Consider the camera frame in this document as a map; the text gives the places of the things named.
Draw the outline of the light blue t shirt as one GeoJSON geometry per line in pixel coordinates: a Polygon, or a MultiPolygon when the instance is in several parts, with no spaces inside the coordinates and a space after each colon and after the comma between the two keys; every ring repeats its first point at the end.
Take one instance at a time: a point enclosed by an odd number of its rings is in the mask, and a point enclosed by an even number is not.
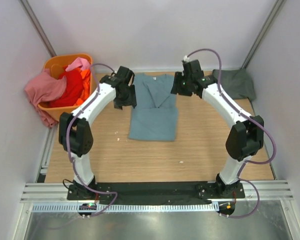
{"type": "Polygon", "coordinates": [[[173,142],[176,139],[178,108],[171,94],[174,77],[168,74],[135,75],[136,107],[131,109],[128,138],[138,141],[173,142]]]}

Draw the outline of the light pink t shirt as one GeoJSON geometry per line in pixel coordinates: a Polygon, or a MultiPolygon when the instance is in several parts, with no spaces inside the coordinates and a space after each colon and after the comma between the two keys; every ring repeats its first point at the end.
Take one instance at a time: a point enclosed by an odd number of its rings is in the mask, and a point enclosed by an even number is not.
{"type": "Polygon", "coordinates": [[[83,57],[77,57],[71,64],[69,64],[65,71],[69,72],[76,68],[80,68],[81,71],[88,70],[91,67],[91,63],[83,57]]]}

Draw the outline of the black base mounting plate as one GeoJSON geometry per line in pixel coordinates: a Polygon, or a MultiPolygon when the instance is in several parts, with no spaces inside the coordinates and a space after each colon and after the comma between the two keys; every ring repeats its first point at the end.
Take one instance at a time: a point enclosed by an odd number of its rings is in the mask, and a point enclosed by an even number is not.
{"type": "Polygon", "coordinates": [[[215,182],[99,182],[99,192],[117,192],[115,205],[200,205],[213,199],[245,198],[243,185],[221,192],[215,182]]]}

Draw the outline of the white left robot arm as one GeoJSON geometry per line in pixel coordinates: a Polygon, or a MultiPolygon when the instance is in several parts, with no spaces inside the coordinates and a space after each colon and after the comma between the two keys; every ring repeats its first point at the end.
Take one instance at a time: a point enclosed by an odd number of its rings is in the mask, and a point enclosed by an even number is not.
{"type": "Polygon", "coordinates": [[[90,163],[89,152],[94,144],[91,125],[110,102],[119,110],[137,106],[134,78],[132,70],[120,66],[117,71],[103,76],[97,82],[95,91],[79,107],[60,115],[58,141],[72,165],[73,186],[85,200],[101,194],[96,188],[96,178],[90,163]]]}

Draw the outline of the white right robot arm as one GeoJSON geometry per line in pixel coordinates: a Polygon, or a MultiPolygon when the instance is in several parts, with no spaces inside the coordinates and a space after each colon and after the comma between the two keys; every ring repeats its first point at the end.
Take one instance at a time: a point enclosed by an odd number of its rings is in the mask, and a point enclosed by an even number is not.
{"type": "Polygon", "coordinates": [[[183,71],[174,74],[171,93],[199,96],[215,108],[230,128],[225,142],[228,158],[214,184],[214,190],[219,197],[229,198],[239,187],[239,176],[245,163],[263,148],[261,127],[264,126],[264,120],[258,115],[249,121],[249,113],[229,98],[213,75],[204,74],[198,60],[183,60],[182,66],[183,71]]]}

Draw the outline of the orange plastic basket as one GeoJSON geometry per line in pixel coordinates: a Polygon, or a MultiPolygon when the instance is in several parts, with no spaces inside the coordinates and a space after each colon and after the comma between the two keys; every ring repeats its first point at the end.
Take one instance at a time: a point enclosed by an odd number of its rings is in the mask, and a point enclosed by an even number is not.
{"type": "MultiPolygon", "coordinates": [[[[65,67],[78,57],[88,60],[90,64],[94,62],[93,58],[87,53],[58,55],[49,59],[45,63],[44,69],[49,69],[51,76],[57,79],[65,71],[65,67]]],[[[47,102],[40,102],[37,106],[40,110],[47,112],[57,122],[63,112],[71,113],[77,108],[77,106],[50,107],[47,102]]]]}

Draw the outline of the orange t shirt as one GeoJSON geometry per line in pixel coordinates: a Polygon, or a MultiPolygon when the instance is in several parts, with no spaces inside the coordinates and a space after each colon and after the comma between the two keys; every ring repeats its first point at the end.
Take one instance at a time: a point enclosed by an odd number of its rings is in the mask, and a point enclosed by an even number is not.
{"type": "Polygon", "coordinates": [[[80,106],[90,96],[91,71],[89,69],[81,70],[79,67],[75,68],[75,70],[81,75],[83,90],[74,106],[80,106]]]}

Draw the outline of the grey t shirt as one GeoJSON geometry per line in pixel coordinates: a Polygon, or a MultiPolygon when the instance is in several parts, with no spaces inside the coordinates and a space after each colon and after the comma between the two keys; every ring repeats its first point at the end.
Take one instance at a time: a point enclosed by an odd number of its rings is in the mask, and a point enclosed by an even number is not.
{"type": "Polygon", "coordinates": [[[256,99],[253,79],[245,69],[221,71],[214,69],[212,71],[216,79],[219,73],[221,73],[221,86],[232,99],[249,99],[250,101],[256,99]]]}

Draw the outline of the aluminium frame rail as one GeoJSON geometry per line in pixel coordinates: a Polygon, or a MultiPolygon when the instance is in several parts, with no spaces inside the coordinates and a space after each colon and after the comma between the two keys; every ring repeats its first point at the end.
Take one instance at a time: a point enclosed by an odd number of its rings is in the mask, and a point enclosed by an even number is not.
{"type": "Polygon", "coordinates": [[[26,183],[21,203],[66,202],[68,189],[62,183],[26,183]]]}

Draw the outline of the red t shirt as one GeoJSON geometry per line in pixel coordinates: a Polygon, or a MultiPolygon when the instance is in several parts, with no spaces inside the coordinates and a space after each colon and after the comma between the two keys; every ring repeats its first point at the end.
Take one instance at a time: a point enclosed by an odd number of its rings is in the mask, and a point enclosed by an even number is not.
{"type": "Polygon", "coordinates": [[[50,101],[51,108],[74,106],[84,89],[81,74],[74,70],[63,72],[59,78],[65,77],[66,88],[60,98],[50,101]]]}

